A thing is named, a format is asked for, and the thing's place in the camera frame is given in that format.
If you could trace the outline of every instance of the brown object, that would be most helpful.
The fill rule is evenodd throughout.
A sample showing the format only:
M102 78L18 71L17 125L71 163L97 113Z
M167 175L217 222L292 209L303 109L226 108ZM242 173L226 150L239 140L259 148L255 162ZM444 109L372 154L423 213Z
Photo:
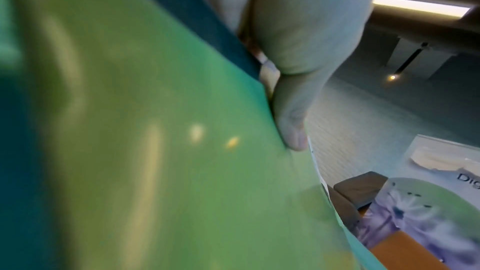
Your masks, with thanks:
M390 235L370 251L388 270L449 270L403 231Z

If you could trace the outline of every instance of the fluorescent light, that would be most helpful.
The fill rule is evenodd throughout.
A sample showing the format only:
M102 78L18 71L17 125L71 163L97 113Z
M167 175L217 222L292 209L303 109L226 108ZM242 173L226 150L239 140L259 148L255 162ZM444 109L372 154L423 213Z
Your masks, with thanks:
M416 0L373 0L373 3L379 6L429 12L441 15L454 16L458 18L462 18L470 10L469 7L464 6L447 5Z

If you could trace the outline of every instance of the product box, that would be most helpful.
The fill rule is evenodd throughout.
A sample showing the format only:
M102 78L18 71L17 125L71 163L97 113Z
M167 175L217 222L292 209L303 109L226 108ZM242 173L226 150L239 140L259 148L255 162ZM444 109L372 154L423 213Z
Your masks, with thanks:
M452 270L480 269L480 149L418 135L358 226L368 249L402 231Z

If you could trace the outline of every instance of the glossy green surface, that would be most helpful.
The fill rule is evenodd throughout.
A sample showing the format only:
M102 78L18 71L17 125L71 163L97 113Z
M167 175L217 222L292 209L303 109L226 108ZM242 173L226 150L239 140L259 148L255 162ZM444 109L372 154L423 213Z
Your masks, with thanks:
M259 82L150 0L17 3L68 269L358 269Z

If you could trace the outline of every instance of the tube light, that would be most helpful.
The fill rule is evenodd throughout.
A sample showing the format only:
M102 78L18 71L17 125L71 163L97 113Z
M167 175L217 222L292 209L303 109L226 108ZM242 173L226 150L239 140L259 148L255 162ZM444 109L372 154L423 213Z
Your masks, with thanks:
M373 0L373 3L379 6L429 12L458 18L462 18L470 10L469 7L464 6L447 5L416 0Z

